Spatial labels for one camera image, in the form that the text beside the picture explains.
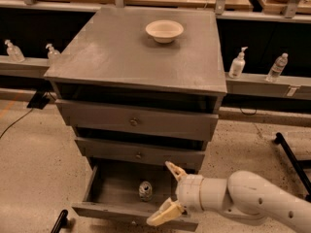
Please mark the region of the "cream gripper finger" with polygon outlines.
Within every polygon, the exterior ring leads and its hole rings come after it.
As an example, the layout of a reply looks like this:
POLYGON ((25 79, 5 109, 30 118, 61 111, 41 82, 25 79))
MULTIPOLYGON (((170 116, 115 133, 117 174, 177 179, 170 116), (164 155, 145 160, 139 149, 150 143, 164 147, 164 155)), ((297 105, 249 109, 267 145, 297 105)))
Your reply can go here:
POLYGON ((183 168, 175 165, 170 161, 166 161, 165 165, 177 182, 179 182, 183 177, 186 177, 188 175, 183 168))
POLYGON ((185 207, 178 201, 171 198, 166 199, 159 209, 147 218, 150 226, 160 226, 168 221, 176 219, 185 211, 185 207))

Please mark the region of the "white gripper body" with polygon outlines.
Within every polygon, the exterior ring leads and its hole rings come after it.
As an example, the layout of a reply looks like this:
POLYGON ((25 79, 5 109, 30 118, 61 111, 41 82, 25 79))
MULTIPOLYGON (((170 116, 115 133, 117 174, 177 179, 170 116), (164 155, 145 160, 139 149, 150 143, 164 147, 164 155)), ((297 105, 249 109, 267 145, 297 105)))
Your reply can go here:
POLYGON ((178 202, 186 209, 202 212, 200 190, 204 178, 189 174, 178 181, 176 195, 178 202))

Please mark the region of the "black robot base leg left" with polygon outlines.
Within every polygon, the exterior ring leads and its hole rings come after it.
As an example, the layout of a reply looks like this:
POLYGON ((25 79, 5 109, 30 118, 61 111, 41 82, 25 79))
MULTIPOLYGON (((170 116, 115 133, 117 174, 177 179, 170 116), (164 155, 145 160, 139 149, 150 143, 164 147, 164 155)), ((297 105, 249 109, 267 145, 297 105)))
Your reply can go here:
POLYGON ((52 228, 52 231, 51 233, 59 233, 60 230, 62 228, 65 228, 67 226, 67 223, 68 223, 68 219, 67 219, 67 216, 68 216, 68 211, 67 210, 62 210, 52 228))

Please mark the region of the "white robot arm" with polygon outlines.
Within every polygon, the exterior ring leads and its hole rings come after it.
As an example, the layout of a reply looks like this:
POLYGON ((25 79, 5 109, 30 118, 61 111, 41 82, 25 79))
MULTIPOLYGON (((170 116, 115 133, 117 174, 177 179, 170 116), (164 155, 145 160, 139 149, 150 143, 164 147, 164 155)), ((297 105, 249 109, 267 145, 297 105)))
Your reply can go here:
POLYGON ((271 217, 296 233, 311 233, 311 203, 255 173, 237 171, 227 179, 215 179, 188 174, 170 161, 165 165, 177 181, 177 199, 166 199, 147 218, 150 226, 162 225, 195 210, 216 212, 249 225, 261 225, 271 217))

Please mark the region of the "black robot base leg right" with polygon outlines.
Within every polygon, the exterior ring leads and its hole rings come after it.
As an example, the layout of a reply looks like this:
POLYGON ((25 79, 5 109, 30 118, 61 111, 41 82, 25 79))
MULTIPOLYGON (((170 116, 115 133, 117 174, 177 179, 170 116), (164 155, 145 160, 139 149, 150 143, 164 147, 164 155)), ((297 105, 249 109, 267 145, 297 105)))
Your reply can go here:
POLYGON ((295 157, 291 147, 289 146, 289 144, 285 140, 284 136, 280 132, 278 132, 276 134, 274 143, 276 145, 280 145, 283 148, 286 156, 288 157, 288 159, 292 163, 297 175, 299 176, 299 179, 301 180, 302 184, 304 185, 304 187, 307 191, 307 195, 305 196, 305 200, 307 202, 311 202, 311 181, 308 178, 307 174, 305 173, 305 171, 307 169, 311 169, 311 160, 298 160, 295 157))

